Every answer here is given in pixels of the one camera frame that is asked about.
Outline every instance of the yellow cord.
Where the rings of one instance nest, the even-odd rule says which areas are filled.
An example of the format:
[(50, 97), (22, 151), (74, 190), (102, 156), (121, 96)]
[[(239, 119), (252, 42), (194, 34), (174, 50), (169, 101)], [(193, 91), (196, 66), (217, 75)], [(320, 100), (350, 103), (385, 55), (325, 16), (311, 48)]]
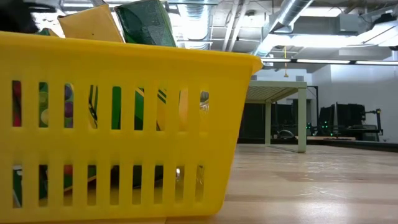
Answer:
[(289, 77), (289, 75), (287, 74), (287, 63), (286, 62), (285, 62), (285, 75), (284, 75), (284, 77), (285, 78)]

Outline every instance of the fluorescent light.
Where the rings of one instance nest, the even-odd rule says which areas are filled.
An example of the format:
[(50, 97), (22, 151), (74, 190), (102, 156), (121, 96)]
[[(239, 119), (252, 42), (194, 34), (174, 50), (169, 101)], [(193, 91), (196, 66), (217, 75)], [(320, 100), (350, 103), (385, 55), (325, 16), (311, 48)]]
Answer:
[[(64, 7), (94, 7), (92, 4), (90, 3), (64, 3), (63, 4)], [(120, 4), (108, 4), (109, 7), (116, 7), (116, 6), (120, 6)]]
[(336, 17), (341, 13), (341, 10), (345, 10), (345, 7), (308, 7), (304, 9), (300, 16), (316, 16), (316, 17)]
[(396, 62), (388, 62), (388, 61), (357, 61), (357, 65), (398, 65), (398, 61)]
[(297, 59), (298, 63), (334, 63), (334, 64), (348, 64), (349, 60), (322, 60), (322, 59)]
[(291, 62), (292, 59), (287, 59), (287, 58), (261, 58), (262, 62), (284, 62), (288, 63)]

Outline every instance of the table leg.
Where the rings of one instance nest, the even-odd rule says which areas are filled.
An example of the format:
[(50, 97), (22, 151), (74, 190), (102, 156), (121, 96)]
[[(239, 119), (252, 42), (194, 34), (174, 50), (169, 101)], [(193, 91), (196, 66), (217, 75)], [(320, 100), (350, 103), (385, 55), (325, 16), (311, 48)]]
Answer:
[(271, 104), (266, 103), (266, 145), (271, 144)]
[(298, 152), (305, 152), (307, 146), (307, 89), (298, 89)]

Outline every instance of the wooden floor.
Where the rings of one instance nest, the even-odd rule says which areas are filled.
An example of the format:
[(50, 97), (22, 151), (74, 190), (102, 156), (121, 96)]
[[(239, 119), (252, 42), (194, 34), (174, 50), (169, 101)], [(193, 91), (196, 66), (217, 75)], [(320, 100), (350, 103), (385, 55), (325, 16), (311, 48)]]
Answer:
[(398, 154), (238, 145), (221, 211), (166, 223), (398, 223)]

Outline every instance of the table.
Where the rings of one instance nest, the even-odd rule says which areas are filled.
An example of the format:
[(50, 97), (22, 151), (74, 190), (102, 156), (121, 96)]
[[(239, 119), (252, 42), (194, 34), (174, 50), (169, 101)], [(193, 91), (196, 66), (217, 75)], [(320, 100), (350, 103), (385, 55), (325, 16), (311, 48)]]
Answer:
[(266, 145), (271, 144), (271, 104), (298, 93), (298, 149), (305, 152), (307, 145), (307, 83), (284, 81), (251, 81), (246, 103), (266, 105)]

